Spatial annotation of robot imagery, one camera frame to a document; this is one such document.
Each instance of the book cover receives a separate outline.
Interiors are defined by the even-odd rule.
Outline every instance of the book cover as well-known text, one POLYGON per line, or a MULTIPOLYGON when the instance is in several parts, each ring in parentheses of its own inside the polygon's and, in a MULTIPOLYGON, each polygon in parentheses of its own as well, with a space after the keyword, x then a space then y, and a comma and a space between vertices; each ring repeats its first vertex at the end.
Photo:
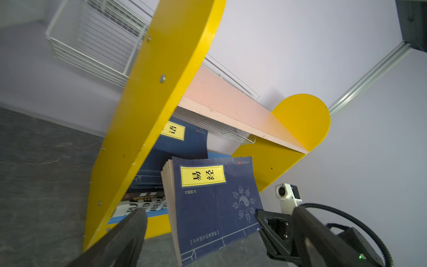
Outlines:
POLYGON ((186 159, 208 158, 207 138, 207 130, 171 117, 129 188, 161 186, 160 172, 173 156, 186 159))
POLYGON ((185 160, 173 157, 175 213, 182 264, 260 228, 262 209, 252 157, 185 160))

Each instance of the chinese characters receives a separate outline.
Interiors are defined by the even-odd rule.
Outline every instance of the chinese characters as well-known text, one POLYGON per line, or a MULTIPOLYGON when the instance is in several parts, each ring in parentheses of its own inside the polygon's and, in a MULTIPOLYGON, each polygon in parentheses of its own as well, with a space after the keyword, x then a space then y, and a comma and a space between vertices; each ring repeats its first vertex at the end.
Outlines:
POLYGON ((201 180, 200 172, 196 171, 195 173, 193 173, 193 180, 201 180))
POLYGON ((197 191, 196 190, 186 190, 185 191, 185 194, 187 195, 187 194, 194 194, 194 193, 197 193, 197 191))
POLYGON ((170 125, 169 126, 169 132, 172 133, 172 134, 175 134, 176 133, 176 127, 173 126, 173 125, 170 125))
POLYGON ((213 180, 213 177, 214 177, 214 174, 213 174, 213 170, 208 170, 207 172, 206 172, 206 178, 208 179, 208 180, 213 180))
POLYGON ((211 232, 211 233, 208 233, 206 235, 202 235, 202 236, 200 236, 198 238, 190 239, 190 244, 194 244, 194 243, 197 243, 199 241, 203 241, 203 240, 211 238, 211 237, 213 237, 215 235, 219 235, 219 231, 218 230, 216 230, 214 232, 211 232))

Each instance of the bolt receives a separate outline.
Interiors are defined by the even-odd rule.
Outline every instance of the bolt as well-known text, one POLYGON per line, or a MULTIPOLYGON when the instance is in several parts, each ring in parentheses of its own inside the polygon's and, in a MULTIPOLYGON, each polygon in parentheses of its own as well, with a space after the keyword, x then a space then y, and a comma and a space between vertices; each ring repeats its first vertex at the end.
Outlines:
POLYGON ((164 74, 160 77, 160 83, 163 83, 166 80, 166 76, 164 74))

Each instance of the gray floor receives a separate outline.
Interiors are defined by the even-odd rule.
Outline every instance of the gray floor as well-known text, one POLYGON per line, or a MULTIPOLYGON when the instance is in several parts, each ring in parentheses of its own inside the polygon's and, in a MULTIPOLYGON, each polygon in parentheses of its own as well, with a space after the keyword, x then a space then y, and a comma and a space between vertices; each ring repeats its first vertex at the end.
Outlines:
MULTIPOLYGON (((102 138, 0 108, 0 266, 64 266, 82 250, 91 168, 102 138)), ((188 265, 282 266, 258 233, 188 265)), ((171 234, 138 266, 177 266, 171 234)))

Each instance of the blue book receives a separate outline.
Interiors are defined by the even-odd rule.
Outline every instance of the blue book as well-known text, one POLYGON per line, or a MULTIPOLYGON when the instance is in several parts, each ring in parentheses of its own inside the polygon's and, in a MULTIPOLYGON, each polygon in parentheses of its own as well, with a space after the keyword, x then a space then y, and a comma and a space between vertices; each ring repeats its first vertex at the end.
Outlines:
POLYGON ((129 189, 147 185, 162 186, 160 172, 172 157, 208 158, 208 131, 183 120, 171 117, 142 164, 129 189))
POLYGON ((260 229, 252 157, 173 157, 161 174, 180 266, 260 229))

